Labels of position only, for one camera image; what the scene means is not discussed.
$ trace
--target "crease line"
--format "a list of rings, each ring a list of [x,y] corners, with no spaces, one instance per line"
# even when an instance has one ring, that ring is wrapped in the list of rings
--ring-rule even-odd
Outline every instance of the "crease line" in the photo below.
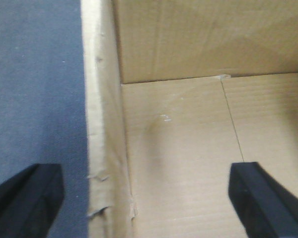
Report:
[[[230,117],[230,120],[231,120],[232,125],[233,125],[233,128],[234,128],[235,137],[236,137],[236,139],[237,139],[237,143],[238,143],[239,151],[240,151],[240,154],[241,154],[241,156],[242,156],[242,160],[243,160],[243,162],[245,162],[244,155],[243,155],[243,152],[242,152],[242,148],[241,148],[241,146],[240,146],[240,143],[239,143],[239,139],[238,139],[238,135],[237,135],[237,131],[236,131],[236,127],[235,127],[235,123],[234,123],[234,120],[233,120],[232,112],[231,112],[230,107],[229,107],[229,103],[228,103],[228,99],[227,99],[227,95],[226,95],[226,91],[225,91],[225,89],[224,89],[224,85],[223,85],[223,81],[222,81],[222,79],[221,79],[221,85],[222,85],[222,89],[223,89],[223,92],[224,92],[224,96],[225,96],[225,100],[226,100],[226,105],[227,105],[228,112],[229,112],[229,117]]]

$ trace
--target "cardboard box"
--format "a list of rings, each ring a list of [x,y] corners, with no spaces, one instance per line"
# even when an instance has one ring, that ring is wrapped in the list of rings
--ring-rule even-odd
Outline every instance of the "cardboard box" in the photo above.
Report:
[[[298,197],[298,0],[82,0],[82,22],[90,237],[246,237],[232,162]]]

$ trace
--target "cardboard floor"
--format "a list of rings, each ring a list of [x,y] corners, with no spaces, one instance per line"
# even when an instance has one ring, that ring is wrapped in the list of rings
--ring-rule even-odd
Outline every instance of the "cardboard floor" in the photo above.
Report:
[[[298,197],[298,73],[123,85],[135,238],[245,238],[230,164]]]

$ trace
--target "gray fabric surface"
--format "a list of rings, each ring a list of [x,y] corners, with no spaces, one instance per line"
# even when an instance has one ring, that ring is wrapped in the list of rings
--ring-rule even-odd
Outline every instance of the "gray fabric surface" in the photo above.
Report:
[[[0,183],[61,163],[66,198],[49,238],[87,237],[87,141],[78,0],[0,0]]]

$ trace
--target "small mark on cardboard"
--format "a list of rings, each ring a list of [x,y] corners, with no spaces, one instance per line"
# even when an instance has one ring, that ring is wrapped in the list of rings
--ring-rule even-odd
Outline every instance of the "small mark on cardboard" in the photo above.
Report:
[[[160,115],[161,118],[163,118],[164,121],[172,121],[171,118],[168,115]]]
[[[96,61],[97,61],[97,62],[102,62],[102,61],[103,61],[103,58],[97,56],[97,57],[96,57]]]

